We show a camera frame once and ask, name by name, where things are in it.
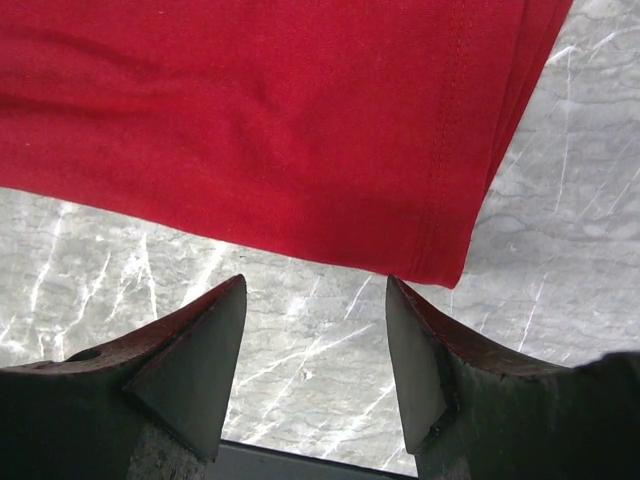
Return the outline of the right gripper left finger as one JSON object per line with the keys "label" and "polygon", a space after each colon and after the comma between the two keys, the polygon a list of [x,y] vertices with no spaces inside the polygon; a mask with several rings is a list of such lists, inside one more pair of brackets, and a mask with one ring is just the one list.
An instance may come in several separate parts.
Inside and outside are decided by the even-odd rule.
{"label": "right gripper left finger", "polygon": [[1,371],[5,479],[200,479],[216,459],[247,310],[234,276],[55,362]]}

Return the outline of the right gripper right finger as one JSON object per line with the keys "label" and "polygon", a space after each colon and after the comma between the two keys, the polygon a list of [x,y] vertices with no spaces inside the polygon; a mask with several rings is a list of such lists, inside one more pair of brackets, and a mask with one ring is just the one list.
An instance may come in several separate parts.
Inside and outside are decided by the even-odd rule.
{"label": "right gripper right finger", "polygon": [[639,356],[563,367],[509,349],[390,277],[386,329],[422,479],[635,479]]}

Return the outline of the red t shirt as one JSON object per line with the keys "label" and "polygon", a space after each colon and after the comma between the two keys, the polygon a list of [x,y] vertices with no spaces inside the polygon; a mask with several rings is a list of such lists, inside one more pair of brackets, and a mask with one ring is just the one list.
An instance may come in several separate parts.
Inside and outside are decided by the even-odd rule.
{"label": "red t shirt", "polygon": [[453,287],[567,1],[5,1],[1,183]]}

